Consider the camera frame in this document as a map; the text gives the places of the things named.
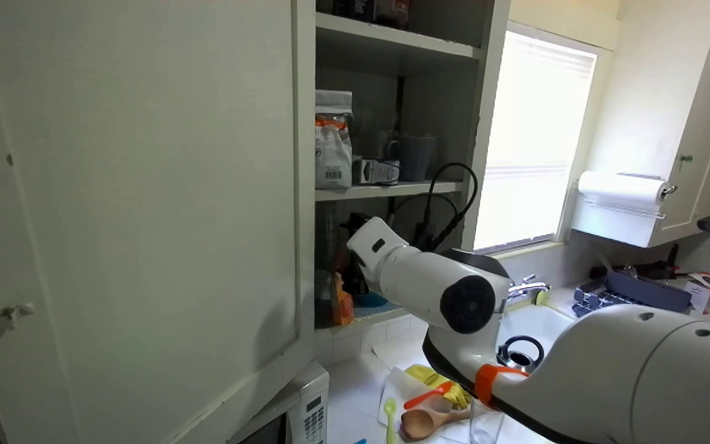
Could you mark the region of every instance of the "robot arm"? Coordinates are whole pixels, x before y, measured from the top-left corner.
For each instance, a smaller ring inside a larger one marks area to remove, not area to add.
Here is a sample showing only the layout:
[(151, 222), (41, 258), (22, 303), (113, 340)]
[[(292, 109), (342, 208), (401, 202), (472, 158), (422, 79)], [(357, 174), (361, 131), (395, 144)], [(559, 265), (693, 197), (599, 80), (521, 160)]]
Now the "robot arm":
[[(371, 218), (348, 245), (383, 296), (430, 323), (430, 363), (484, 392), (509, 279), (410, 245)], [(532, 375), (489, 379), (489, 400), (553, 440), (710, 440), (710, 323), (616, 305), (564, 329)]]

